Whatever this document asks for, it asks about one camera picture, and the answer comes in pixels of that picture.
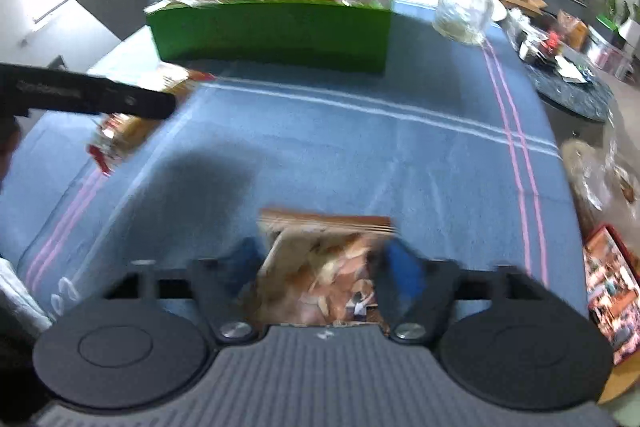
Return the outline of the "person left hand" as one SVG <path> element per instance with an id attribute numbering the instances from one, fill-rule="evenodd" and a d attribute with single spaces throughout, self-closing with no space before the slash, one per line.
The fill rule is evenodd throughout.
<path id="1" fill-rule="evenodd" d="M 0 186 L 8 174 L 11 160 L 22 139 L 22 129 L 14 116 L 2 117 L 0 124 Z"/>

